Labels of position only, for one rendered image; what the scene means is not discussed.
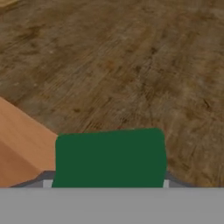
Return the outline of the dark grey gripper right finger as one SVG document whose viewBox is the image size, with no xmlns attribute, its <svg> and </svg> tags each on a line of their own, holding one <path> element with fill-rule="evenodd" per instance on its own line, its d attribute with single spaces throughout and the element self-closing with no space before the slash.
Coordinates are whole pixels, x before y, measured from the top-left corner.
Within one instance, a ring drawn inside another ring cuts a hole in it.
<svg viewBox="0 0 224 224">
<path fill-rule="evenodd" d="M 175 187 L 193 187 L 192 184 L 183 182 L 179 180 L 178 178 L 174 177 L 170 172 L 166 172 L 165 178 L 164 178 L 164 184 L 167 185 L 170 188 Z"/>
</svg>

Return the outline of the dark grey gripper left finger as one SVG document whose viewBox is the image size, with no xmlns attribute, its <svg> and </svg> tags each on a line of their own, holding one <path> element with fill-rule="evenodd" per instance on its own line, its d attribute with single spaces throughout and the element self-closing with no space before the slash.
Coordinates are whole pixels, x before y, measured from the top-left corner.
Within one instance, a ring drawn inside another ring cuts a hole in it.
<svg viewBox="0 0 224 224">
<path fill-rule="evenodd" d="M 15 187 L 51 188 L 53 185 L 54 171 L 43 171 L 36 178 L 16 184 Z"/>
</svg>

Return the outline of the green sponge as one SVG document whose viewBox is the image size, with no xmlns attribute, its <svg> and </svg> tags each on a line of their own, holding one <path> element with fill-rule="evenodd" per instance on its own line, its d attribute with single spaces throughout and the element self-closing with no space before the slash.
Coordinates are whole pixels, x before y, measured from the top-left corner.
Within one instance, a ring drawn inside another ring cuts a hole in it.
<svg viewBox="0 0 224 224">
<path fill-rule="evenodd" d="M 52 185 L 64 188 L 147 188 L 164 185 L 161 129 L 121 129 L 58 136 Z"/>
</svg>

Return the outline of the orange-brown wooden cutting board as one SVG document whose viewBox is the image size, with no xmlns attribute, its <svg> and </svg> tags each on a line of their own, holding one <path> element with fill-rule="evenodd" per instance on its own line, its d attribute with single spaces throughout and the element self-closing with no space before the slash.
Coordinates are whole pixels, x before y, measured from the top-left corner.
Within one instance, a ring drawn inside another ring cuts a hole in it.
<svg viewBox="0 0 224 224">
<path fill-rule="evenodd" d="M 55 172 L 57 135 L 0 97 L 0 188 Z"/>
</svg>

